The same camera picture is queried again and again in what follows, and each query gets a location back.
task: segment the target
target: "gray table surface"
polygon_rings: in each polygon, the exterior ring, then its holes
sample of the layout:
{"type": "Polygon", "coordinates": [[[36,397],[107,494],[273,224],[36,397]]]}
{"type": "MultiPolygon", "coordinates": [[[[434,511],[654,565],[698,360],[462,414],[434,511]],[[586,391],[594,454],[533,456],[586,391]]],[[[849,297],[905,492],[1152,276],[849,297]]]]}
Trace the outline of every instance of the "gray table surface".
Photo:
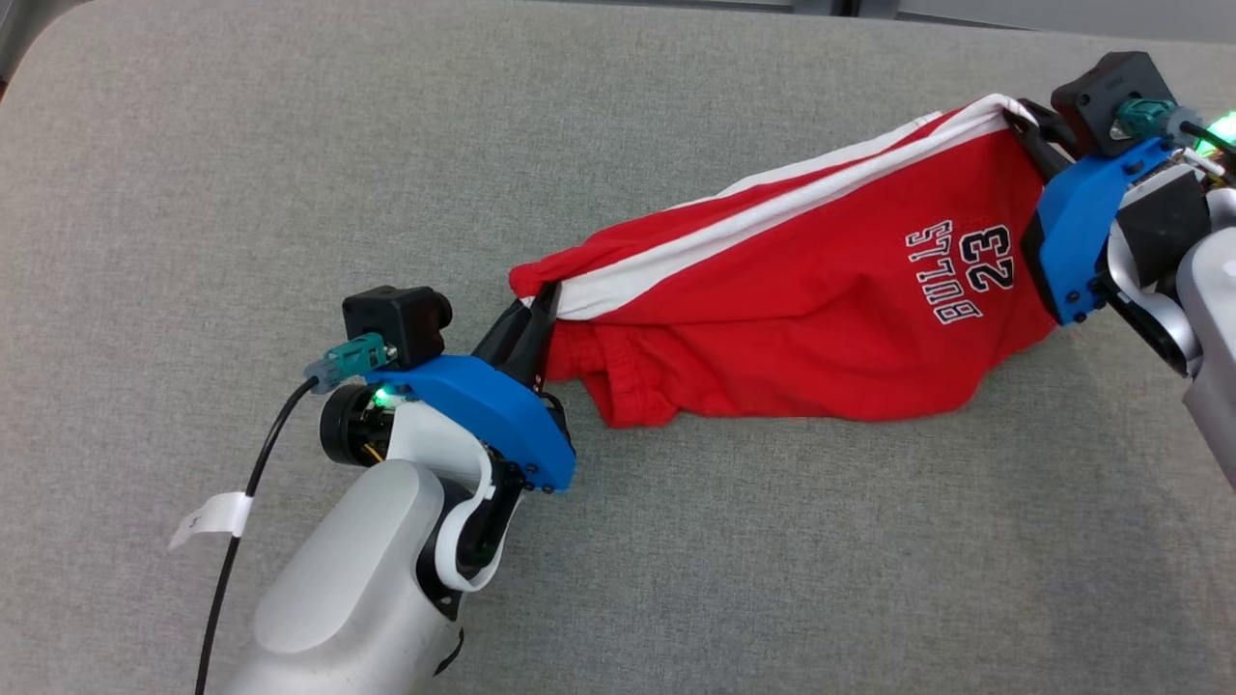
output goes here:
{"type": "MultiPolygon", "coordinates": [[[[552,2],[101,0],[0,104],[0,691],[185,693],[236,490],[340,299],[431,284],[467,350],[507,270],[1105,51],[1236,104],[1236,49],[552,2]]],[[[1232,693],[1236,501],[1184,383],[1110,312],[948,416],[613,432],[464,611],[436,693],[1232,693]]],[[[232,578],[357,471],[290,422],[232,578]]]]}

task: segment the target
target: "gray cushion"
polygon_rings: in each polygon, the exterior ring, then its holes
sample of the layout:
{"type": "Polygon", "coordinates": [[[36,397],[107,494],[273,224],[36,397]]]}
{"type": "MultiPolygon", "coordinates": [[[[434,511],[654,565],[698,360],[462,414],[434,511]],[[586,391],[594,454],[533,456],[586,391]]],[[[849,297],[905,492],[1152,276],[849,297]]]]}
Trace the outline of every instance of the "gray cushion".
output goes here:
{"type": "MultiPolygon", "coordinates": [[[[513,265],[1105,51],[1236,104],[1224,46],[515,1],[108,0],[0,104],[0,691],[184,693],[240,488],[339,302],[513,265]]],[[[1236,501],[1109,310],[918,422],[607,430],[517,517],[438,693],[1231,693],[1236,501]]],[[[357,476],[293,417],[215,649],[357,476]]]]}

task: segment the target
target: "bulls 23 logo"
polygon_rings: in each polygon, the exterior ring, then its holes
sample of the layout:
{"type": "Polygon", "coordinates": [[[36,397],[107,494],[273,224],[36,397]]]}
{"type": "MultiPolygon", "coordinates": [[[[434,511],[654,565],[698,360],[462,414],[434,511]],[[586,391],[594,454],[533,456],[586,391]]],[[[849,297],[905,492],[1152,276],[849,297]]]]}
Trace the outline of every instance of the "bulls 23 logo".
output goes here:
{"type": "Polygon", "coordinates": [[[944,325],[983,315],[978,304],[967,298],[968,289],[983,293],[1012,288],[1012,235],[1004,225],[958,237],[960,268],[953,261],[952,220],[907,235],[906,246],[927,304],[944,325]]]}

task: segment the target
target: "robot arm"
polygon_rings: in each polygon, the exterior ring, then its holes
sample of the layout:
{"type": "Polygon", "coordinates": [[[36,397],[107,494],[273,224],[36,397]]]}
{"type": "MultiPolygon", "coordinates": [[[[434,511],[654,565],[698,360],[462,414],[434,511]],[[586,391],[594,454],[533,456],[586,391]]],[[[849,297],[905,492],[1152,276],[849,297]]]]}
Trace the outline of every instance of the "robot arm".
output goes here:
{"type": "Polygon", "coordinates": [[[450,308],[428,288],[344,302],[349,338],[394,355],[323,408],[328,455],[368,470],[262,599],[227,693],[405,695],[450,664],[460,602],[497,570],[520,497],[575,470],[561,407],[540,397],[557,292],[513,304],[472,356],[440,355],[450,308]]]}
{"type": "Polygon", "coordinates": [[[1110,304],[1192,378],[1184,404],[1236,487],[1236,179],[1192,150],[1198,116],[1146,53],[1109,53],[1052,106],[1010,116],[1047,179],[1022,237],[1039,298],[1060,325],[1110,304]]]}

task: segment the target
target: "teal connector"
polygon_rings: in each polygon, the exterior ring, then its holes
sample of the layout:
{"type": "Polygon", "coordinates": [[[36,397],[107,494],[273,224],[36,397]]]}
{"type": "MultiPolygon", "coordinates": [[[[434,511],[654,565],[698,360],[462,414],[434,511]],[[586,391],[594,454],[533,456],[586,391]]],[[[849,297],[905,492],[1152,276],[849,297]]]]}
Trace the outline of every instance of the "teal connector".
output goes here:
{"type": "Polygon", "coordinates": [[[314,393],[329,393],[346,378],[365,376],[391,364],[392,352],[381,335],[366,333],[326,350],[320,360],[305,367],[305,378],[318,377],[314,393]]]}
{"type": "Polygon", "coordinates": [[[1133,140],[1162,137],[1177,147],[1188,147],[1193,143],[1193,136],[1182,132],[1180,124],[1196,122],[1198,115],[1167,99],[1130,99],[1116,109],[1116,121],[1133,140]]]}

